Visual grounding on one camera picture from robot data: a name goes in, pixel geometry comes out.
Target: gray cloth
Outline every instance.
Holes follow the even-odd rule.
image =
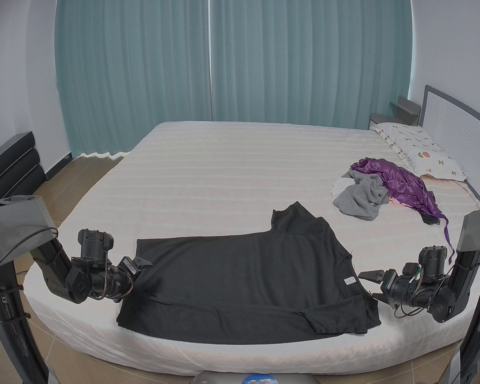
[[[333,200],[341,213],[358,217],[363,220],[373,220],[378,216],[381,204],[388,204],[387,188],[380,176],[366,174],[349,169],[342,177],[355,180]]]

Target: blue round sticker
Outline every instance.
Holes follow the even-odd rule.
[[[273,376],[255,373],[243,379],[241,384],[278,384],[278,381]]]

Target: white bed sheet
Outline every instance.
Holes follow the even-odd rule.
[[[372,131],[237,122],[158,125],[79,202],[60,226],[69,256],[79,255],[82,228],[109,232],[116,264],[134,256],[137,238],[232,235],[270,229],[272,210],[300,201],[323,216],[357,274],[415,262],[429,245],[446,245],[443,227],[428,226],[403,206],[383,205],[372,222],[344,216],[330,190],[350,164],[363,157],[401,160]],[[450,219],[456,246],[463,216],[478,209],[462,183],[425,179]],[[461,339],[480,279],[466,309],[445,324],[425,311],[395,319],[379,303],[382,325],[366,335],[277,345],[210,345],[159,339],[117,326],[120,304],[88,299],[76,305],[51,294],[37,265],[26,275],[25,294],[39,318],[78,351],[135,368],[180,375],[231,372],[357,373],[407,361]],[[379,292],[379,286],[364,286]]]

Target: black shirt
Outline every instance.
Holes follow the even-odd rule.
[[[123,299],[119,326],[212,344],[271,344],[366,333],[378,302],[322,217],[299,202],[267,232],[137,241],[153,263]]]

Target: headboard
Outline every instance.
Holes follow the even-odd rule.
[[[480,113],[426,85],[419,125],[462,166],[470,189],[479,197]]]

